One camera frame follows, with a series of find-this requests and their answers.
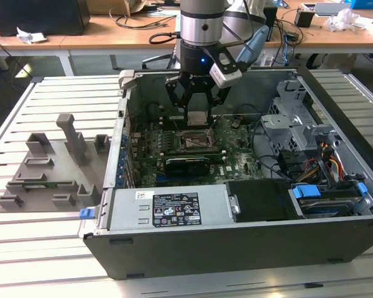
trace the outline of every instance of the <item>power supply label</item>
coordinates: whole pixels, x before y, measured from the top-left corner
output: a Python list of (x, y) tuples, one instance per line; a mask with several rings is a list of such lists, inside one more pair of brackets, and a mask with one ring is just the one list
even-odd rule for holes
[(157, 228), (177, 225), (201, 225), (197, 192), (154, 195), (153, 225)]

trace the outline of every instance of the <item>yellow wire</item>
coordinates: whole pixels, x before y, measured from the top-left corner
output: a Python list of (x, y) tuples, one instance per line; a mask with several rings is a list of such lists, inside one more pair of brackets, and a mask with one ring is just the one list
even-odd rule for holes
[(308, 172), (306, 175), (302, 176), (301, 178), (298, 178), (297, 179), (297, 182), (301, 182), (303, 181), (304, 179), (312, 176), (313, 174), (315, 174), (318, 170), (319, 170), (319, 166), (317, 166), (316, 168), (312, 169), (310, 172)]
[(332, 160), (331, 158), (329, 159), (332, 163), (334, 163), (336, 165), (336, 168), (337, 168), (337, 175), (340, 176), (340, 168), (338, 166), (338, 163), (337, 161), (335, 160)]

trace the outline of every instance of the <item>wooden desk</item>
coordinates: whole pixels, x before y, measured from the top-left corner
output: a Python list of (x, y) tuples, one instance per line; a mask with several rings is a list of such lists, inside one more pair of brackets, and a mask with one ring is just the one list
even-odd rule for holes
[[(132, 17), (127, 25), (142, 26), (159, 21), (163, 17)], [(166, 27), (154, 30), (132, 30), (117, 26), (109, 16), (92, 16), (84, 34), (66, 36), (61, 42), (62, 49), (102, 49), (102, 48), (166, 48), (172, 49), (175, 41), (163, 45), (149, 44), (149, 37), (161, 32), (173, 32), (175, 18), (170, 19)]]
[[(144, 25), (163, 17), (133, 17), (128, 25)], [(168, 53), (175, 45), (150, 45), (149, 37), (159, 32), (173, 32), (175, 19), (168, 26), (155, 30), (131, 30), (118, 27), (109, 16), (91, 16), (90, 23), (81, 36), (49, 35), (46, 42), (28, 45), (17, 37), (1, 37), (0, 44), (12, 56), (57, 56), (66, 76), (74, 76), (75, 55), (109, 55), (113, 68), (117, 68), (115, 55), (161, 55)], [(7, 56), (0, 47), (0, 56)]]
[[(296, 9), (301, 0), (288, 0), (290, 9)], [(278, 9), (277, 17), (282, 20), (282, 16), (290, 9)], [(354, 13), (362, 17), (373, 18), (373, 9), (354, 10)], [(289, 12), (284, 15), (283, 20), (294, 22), (296, 12)], [(302, 28), (304, 39), (301, 44), (296, 47), (296, 53), (373, 53), (373, 35), (368, 31), (355, 28), (355, 31), (345, 30), (338, 32), (330, 32), (325, 28), (324, 22), (327, 17), (313, 17), (310, 28)], [(288, 23), (283, 23), (284, 29), (287, 31), (298, 32), (298, 29), (292, 27)], [(272, 40), (267, 43), (266, 47), (278, 47), (280, 43), (280, 34), (277, 28), (274, 28)]]

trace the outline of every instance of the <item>computer case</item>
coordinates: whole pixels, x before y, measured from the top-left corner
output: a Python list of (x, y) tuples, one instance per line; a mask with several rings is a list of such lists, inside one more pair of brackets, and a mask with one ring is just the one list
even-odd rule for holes
[(0, 0), (0, 35), (17, 27), (45, 35), (81, 35), (90, 21), (86, 0)]

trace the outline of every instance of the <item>green circuit board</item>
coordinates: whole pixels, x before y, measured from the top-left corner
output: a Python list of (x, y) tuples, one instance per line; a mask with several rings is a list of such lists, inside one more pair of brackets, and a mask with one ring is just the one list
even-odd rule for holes
[[(229, 180), (262, 179), (262, 171), (249, 148), (247, 125), (222, 117), (214, 128), (164, 130), (150, 123), (133, 137), (134, 161), (140, 168), (140, 186), (191, 186), (222, 184)], [(199, 177), (166, 177), (164, 164), (171, 158), (210, 159), (210, 173)]]

